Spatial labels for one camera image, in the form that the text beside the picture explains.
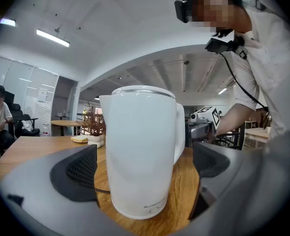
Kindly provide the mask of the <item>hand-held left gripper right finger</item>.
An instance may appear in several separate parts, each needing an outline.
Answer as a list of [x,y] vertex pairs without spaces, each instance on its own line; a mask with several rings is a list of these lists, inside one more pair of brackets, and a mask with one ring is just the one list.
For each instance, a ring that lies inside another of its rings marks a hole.
[[194,143],[199,187],[189,224],[172,236],[248,236],[251,197],[268,155],[267,147],[236,150]]

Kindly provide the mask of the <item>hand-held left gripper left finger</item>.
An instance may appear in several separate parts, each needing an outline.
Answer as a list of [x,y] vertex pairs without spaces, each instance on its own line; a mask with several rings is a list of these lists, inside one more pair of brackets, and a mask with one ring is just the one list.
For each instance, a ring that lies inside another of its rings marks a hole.
[[95,145],[19,164],[0,181],[0,195],[36,236],[132,236],[99,207]]

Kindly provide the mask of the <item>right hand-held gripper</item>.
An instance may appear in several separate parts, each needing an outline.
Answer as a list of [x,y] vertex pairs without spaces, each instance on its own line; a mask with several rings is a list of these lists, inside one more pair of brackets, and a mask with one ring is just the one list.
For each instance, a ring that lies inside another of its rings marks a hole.
[[185,123],[185,146],[192,147],[194,142],[204,143],[213,127],[217,130],[220,116],[215,106],[204,107],[190,116],[190,122]]

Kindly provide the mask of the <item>white electric kettle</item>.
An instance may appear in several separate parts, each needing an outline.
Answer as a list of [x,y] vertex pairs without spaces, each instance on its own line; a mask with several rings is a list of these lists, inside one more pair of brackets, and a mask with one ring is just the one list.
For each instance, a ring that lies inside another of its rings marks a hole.
[[173,93],[143,85],[118,88],[99,101],[112,204],[130,219],[154,217],[167,203],[185,147],[184,108]]

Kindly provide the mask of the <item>person's right forearm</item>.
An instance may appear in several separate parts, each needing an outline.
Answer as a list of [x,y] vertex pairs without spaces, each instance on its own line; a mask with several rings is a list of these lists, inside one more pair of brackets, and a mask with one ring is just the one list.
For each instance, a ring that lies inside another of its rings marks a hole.
[[249,119],[254,112],[242,104],[234,104],[231,109],[221,118],[214,137],[230,132],[240,127]]

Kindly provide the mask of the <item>white bag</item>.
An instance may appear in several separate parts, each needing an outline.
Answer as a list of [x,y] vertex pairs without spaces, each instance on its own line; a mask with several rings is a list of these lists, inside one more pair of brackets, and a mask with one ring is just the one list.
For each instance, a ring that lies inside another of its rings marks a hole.
[[26,130],[28,132],[32,132],[33,131],[33,125],[32,125],[32,121],[31,120],[22,120],[22,129]]

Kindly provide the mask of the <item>yellow sponge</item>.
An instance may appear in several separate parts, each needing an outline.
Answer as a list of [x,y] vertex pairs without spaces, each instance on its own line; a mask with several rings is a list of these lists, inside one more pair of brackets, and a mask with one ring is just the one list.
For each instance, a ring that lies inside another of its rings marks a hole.
[[70,139],[75,143],[87,143],[89,141],[86,135],[73,136]]

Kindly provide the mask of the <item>black office chair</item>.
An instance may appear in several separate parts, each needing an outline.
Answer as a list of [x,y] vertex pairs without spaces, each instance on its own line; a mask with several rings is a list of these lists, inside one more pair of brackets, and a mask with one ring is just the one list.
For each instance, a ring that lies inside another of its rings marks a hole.
[[11,114],[13,117],[13,132],[16,138],[39,136],[40,129],[35,128],[37,118],[31,118],[28,114],[23,114],[19,104],[12,104]]

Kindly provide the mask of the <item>round wooden table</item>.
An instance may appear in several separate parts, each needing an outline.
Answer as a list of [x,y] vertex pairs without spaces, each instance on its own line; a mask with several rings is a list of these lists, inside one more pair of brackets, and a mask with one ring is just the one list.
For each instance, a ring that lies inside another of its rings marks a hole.
[[61,136],[64,136],[64,127],[82,127],[83,123],[74,120],[52,120],[52,125],[59,126]]

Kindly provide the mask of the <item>black chest-mounted device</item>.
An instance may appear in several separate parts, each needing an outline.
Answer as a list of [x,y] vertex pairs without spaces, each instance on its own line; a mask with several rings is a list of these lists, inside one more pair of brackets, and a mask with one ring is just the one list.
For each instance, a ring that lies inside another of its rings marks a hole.
[[220,54],[227,50],[227,46],[224,41],[215,38],[210,38],[210,40],[207,42],[205,46],[205,50],[207,50],[208,52]]

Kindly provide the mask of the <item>dried plant in white pot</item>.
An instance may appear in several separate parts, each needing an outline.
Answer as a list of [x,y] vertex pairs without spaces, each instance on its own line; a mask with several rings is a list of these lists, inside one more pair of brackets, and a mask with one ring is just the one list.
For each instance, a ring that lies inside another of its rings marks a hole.
[[106,125],[101,108],[87,102],[83,110],[82,134],[87,135],[88,144],[100,148],[105,145]]

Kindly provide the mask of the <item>person's white shirt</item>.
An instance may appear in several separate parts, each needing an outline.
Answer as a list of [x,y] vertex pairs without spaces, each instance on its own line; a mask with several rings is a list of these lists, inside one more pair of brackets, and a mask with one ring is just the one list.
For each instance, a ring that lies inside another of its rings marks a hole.
[[234,89],[235,103],[256,109],[254,98],[263,95],[272,118],[269,138],[290,131],[290,26],[274,0],[243,0],[252,22],[241,36],[247,50],[242,59],[232,53],[234,74],[239,84]]

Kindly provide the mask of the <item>white paper notice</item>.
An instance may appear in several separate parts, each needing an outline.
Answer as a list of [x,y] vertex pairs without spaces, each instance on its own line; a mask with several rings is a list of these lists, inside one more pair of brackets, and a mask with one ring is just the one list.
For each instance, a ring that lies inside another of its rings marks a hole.
[[39,88],[38,91],[38,102],[45,102],[47,97],[48,89],[46,88]]

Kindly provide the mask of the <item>black computer monitor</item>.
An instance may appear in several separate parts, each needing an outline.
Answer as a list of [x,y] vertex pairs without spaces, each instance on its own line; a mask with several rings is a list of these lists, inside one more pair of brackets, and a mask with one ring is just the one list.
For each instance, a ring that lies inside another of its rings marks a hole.
[[4,101],[5,103],[9,106],[9,108],[11,107],[11,105],[14,103],[14,97],[15,94],[10,93],[8,91],[5,91],[5,98]]

